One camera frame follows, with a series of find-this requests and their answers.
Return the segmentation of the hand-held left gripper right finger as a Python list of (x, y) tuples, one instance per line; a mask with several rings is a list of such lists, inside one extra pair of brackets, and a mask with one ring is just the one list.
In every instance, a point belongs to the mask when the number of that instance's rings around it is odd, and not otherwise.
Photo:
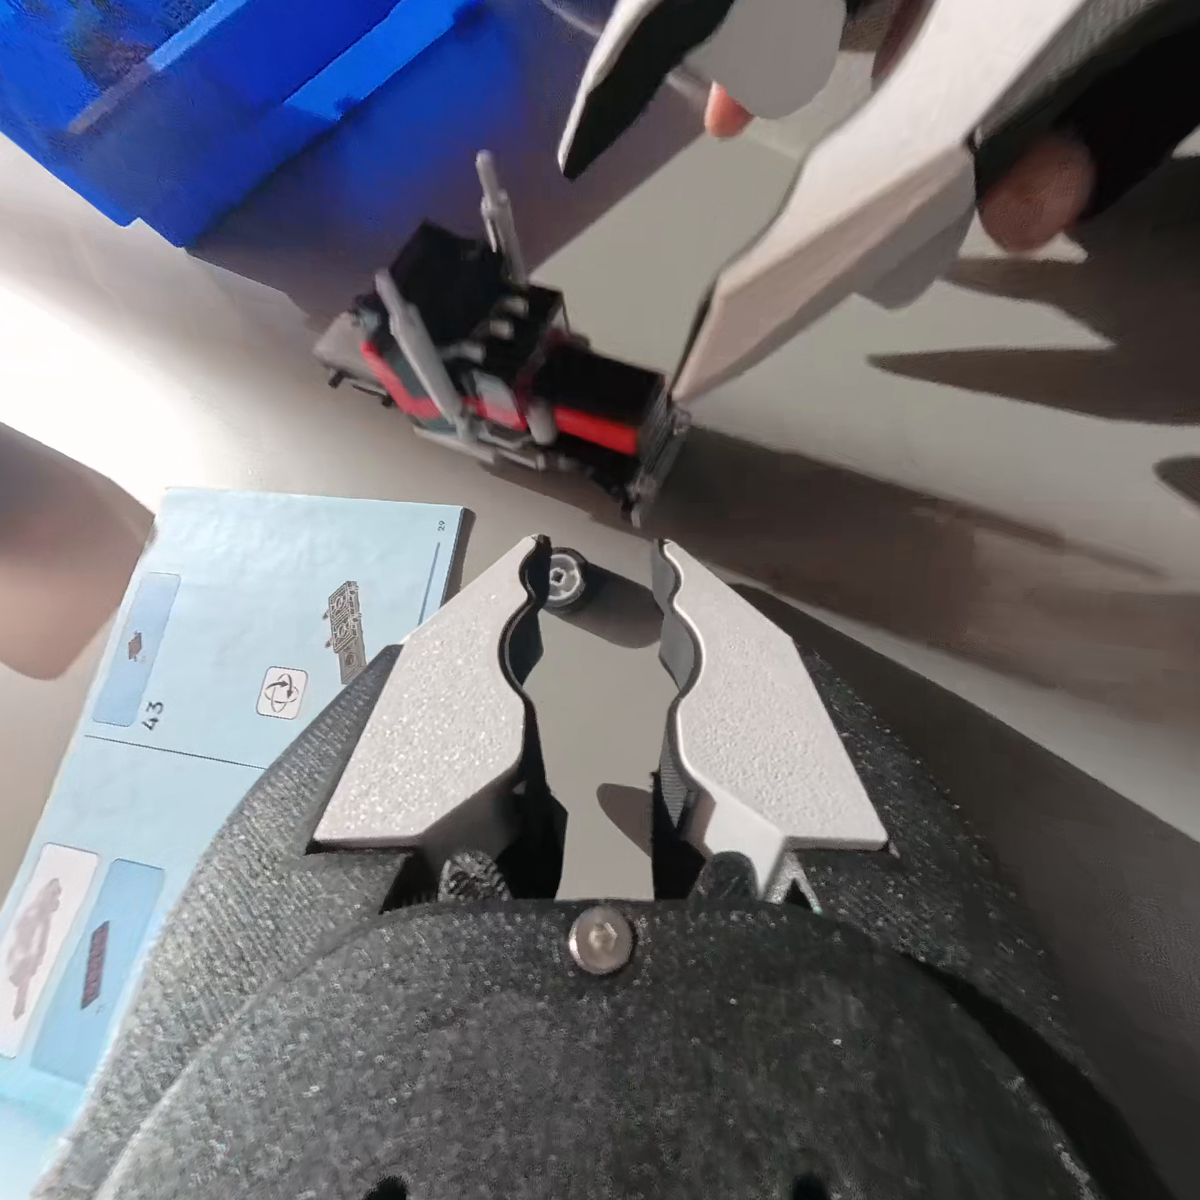
[(742, 856), (766, 897), (795, 850), (882, 852), (890, 836), (792, 637), (680, 545), (652, 549), (659, 657), (678, 686), (660, 779), (706, 860)]

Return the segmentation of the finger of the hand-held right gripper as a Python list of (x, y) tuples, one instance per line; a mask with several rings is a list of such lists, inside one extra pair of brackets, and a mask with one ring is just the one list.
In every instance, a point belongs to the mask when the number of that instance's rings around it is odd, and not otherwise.
[(900, 306), (920, 293), (970, 225), (980, 129), (1088, 5), (928, 3), (875, 92), (713, 280), (676, 396), (736, 379), (849, 296)]
[(753, 117), (786, 117), (826, 85), (839, 53), (838, 2), (620, 2), (599, 36), (559, 147), (576, 180), (688, 67)]

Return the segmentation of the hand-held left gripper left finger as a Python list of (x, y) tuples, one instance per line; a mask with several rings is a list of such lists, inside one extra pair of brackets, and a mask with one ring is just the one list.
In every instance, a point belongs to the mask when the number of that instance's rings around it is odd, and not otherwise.
[(550, 557), (548, 536), (523, 537), (402, 643), (313, 849), (413, 852), (432, 872), (480, 852), (516, 897), (556, 899), (566, 810), (525, 687)]

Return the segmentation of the small black toy wheel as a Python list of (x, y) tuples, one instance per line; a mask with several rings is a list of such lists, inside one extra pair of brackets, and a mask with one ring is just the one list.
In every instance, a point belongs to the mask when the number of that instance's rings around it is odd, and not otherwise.
[(545, 607), (556, 615), (582, 609), (590, 600), (590, 563), (575, 549), (553, 547)]

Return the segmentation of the toy brick truck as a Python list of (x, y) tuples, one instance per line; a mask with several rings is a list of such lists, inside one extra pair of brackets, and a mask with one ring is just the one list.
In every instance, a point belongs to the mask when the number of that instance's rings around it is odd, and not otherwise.
[(376, 396), (415, 432), (488, 466), (588, 479), (639, 527), (689, 417), (665, 373), (596, 350), (560, 290), (532, 280), (489, 150), (483, 236), (423, 220), (313, 346), (332, 387)]

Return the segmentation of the blue plastic bin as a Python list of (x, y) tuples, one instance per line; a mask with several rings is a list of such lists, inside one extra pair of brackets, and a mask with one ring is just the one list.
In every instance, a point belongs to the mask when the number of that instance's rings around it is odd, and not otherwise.
[(3, 139), (116, 226), (190, 247), (480, 9), (3, 2)]

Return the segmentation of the grey desk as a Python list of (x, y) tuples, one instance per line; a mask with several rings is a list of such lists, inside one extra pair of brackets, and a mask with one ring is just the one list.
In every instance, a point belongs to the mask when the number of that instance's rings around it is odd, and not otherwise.
[(599, 180), (550, 143), (575, 63), (483, 83), (470, 30), (190, 255), (119, 229), (3, 146), (3, 892), (170, 487), (445, 502), (469, 576), (546, 533), (616, 573), (546, 620), (530, 695), (570, 810), (563, 896), (648, 896), (643, 792), (670, 682), (649, 542), (749, 587), (865, 690), (983, 832), (1053, 937), (1198, 942), (1198, 139), (1076, 239), (1005, 260), (972, 232), (908, 310), (859, 300), (699, 405), (646, 533), (570, 479), (519, 480), (329, 389), (312, 335), (472, 147), (522, 192), (543, 276), (609, 353), (669, 366), (699, 286), (776, 207), (792, 130), (689, 142), (666, 116)]

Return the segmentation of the person's right hand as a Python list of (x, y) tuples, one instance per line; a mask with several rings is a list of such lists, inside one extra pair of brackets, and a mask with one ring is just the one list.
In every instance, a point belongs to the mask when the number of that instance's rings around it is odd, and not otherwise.
[(1085, 135), (1086, 93), (1030, 145), (978, 203), (985, 232), (999, 247), (1029, 252), (1083, 220), (1100, 187), (1098, 152)]

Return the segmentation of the light blue instruction booklet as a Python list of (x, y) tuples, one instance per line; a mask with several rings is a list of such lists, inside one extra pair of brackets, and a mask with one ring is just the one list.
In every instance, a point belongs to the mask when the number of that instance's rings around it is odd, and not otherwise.
[(458, 505), (170, 490), (3, 906), (2, 1177), (75, 1122), (248, 790), (452, 590)]

